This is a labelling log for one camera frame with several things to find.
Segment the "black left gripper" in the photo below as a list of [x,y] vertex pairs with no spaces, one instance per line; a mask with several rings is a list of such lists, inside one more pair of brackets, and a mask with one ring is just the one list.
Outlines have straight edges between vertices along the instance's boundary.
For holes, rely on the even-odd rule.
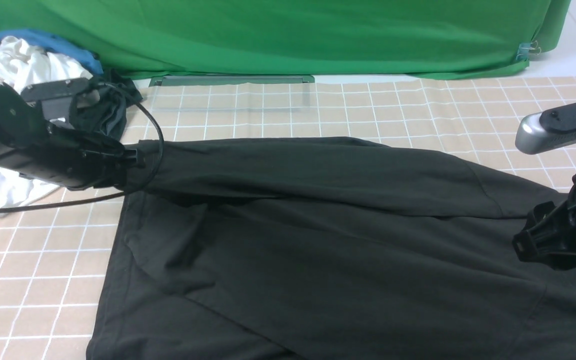
[[144,169],[144,153],[99,133],[60,127],[39,106],[0,84],[0,167],[71,191],[126,186],[129,169]]

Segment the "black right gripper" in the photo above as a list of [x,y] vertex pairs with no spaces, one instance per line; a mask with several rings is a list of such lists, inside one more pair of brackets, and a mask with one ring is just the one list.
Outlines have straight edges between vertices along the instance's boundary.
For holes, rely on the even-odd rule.
[[528,213],[512,246],[521,262],[543,264],[554,271],[576,268],[576,174],[564,202],[540,203]]

